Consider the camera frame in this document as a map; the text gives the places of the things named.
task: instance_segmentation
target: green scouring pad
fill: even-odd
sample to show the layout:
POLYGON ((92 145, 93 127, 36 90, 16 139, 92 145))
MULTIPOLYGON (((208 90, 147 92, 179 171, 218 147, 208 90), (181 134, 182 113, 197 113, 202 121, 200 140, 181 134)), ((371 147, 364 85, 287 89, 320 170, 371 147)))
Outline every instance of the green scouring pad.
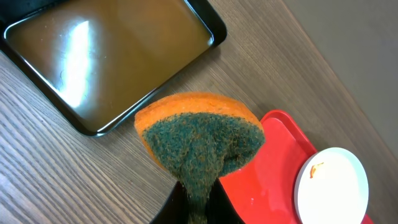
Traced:
POLYGON ((135 127, 155 161, 185 186, 190 223, 206 223, 215 180, 248 163, 265 142, 242 103, 211 93, 163 98, 136 114, 135 127))

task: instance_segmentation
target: red tray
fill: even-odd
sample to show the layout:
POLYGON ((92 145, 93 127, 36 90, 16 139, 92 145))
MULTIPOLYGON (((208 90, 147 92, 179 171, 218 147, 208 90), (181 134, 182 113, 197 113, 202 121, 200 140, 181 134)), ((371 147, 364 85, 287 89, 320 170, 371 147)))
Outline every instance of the red tray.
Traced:
MULTIPOLYGON (((261 123, 265 145, 248 165, 220 181, 246 224, 301 223, 294 207, 294 184, 317 150, 285 111, 270 111, 261 123)), ((367 215, 362 221, 372 223, 367 215)))

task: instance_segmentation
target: white bowl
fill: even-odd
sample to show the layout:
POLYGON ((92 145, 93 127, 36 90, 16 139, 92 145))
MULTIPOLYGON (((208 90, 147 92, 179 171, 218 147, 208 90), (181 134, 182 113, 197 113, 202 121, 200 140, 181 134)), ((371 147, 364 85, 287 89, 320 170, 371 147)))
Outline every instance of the white bowl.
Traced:
POLYGON ((303 224, 359 224, 368 206, 368 178, 354 154, 338 147, 325 149, 301 168, 294 200, 303 224))

